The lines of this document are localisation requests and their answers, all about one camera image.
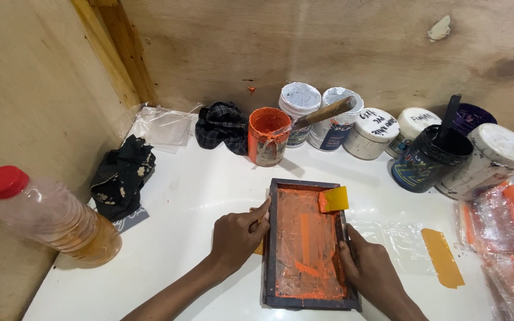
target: yellow squeegee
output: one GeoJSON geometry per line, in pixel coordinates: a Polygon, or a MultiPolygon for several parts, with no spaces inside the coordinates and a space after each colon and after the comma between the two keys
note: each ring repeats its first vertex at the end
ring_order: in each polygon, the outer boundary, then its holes
{"type": "Polygon", "coordinates": [[[321,213],[347,210],[348,193],[346,192],[346,186],[320,192],[319,208],[321,213]]]}

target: orange paint container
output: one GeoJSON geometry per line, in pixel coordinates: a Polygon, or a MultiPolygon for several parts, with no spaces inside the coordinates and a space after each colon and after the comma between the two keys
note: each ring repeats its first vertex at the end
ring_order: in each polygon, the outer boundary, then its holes
{"type": "Polygon", "coordinates": [[[278,135],[271,133],[290,124],[289,116],[276,108],[263,107],[251,113],[247,142],[251,161],[263,167],[277,165],[285,153],[289,130],[278,135]]]}

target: purple paint container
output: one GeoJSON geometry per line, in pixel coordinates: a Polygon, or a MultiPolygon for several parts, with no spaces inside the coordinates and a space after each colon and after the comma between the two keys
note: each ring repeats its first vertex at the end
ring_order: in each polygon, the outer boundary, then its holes
{"type": "Polygon", "coordinates": [[[451,127],[467,137],[475,128],[484,123],[496,124],[497,120],[481,107],[462,103],[459,105],[459,110],[455,114],[451,127]]]}

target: wooden handle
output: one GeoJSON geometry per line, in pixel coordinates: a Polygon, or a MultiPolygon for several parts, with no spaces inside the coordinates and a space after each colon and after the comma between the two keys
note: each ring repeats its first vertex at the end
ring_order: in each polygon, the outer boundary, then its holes
{"type": "Polygon", "coordinates": [[[346,113],[347,111],[352,110],[354,106],[356,106],[356,99],[353,99],[352,96],[345,99],[340,99],[339,101],[334,102],[325,108],[321,108],[313,113],[300,117],[295,121],[291,130],[305,128],[322,120],[346,113]]]}

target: white paint container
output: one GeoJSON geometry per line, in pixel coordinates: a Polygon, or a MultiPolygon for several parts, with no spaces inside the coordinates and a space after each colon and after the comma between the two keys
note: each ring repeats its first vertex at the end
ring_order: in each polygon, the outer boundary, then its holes
{"type": "Polygon", "coordinates": [[[364,108],[343,145],[356,157],[375,159],[399,133],[400,125],[392,115],[380,109],[364,108]]]}
{"type": "Polygon", "coordinates": [[[394,158],[400,157],[426,127],[441,124],[436,114],[418,107],[404,109],[397,120],[400,134],[386,148],[386,152],[394,158]]]}
{"type": "MultiPolygon", "coordinates": [[[[310,84],[293,82],[283,87],[279,97],[279,109],[289,115],[291,121],[306,116],[320,108],[320,92],[310,84]]],[[[311,130],[310,126],[291,131],[287,147],[302,146],[307,140],[311,130]]]]}
{"type": "Polygon", "coordinates": [[[325,91],[320,104],[321,108],[350,96],[356,102],[356,106],[351,111],[311,125],[308,142],[314,148],[322,151],[337,150],[346,139],[358,115],[360,115],[364,108],[364,101],[362,101],[359,94],[352,90],[333,87],[325,91]]]}
{"type": "Polygon", "coordinates": [[[514,133],[496,124],[475,128],[467,138],[473,154],[436,187],[442,193],[468,201],[514,175],[514,133]]]}

